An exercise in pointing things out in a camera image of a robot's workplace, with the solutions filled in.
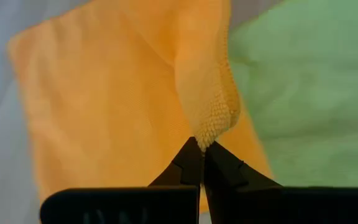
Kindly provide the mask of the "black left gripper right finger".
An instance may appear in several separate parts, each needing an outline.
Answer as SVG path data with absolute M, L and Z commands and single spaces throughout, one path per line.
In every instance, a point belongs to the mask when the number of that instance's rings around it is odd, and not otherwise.
M 285 187 L 214 142 L 204 160 L 213 223 L 358 224 L 358 188 Z

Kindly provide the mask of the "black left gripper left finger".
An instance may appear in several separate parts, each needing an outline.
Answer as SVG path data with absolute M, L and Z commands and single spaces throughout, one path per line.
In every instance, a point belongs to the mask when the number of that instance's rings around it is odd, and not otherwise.
M 190 137 L 167 168 L 146 187 L 59 191 L 41 205 L 42 224 L 197 223 L 201 161 Z

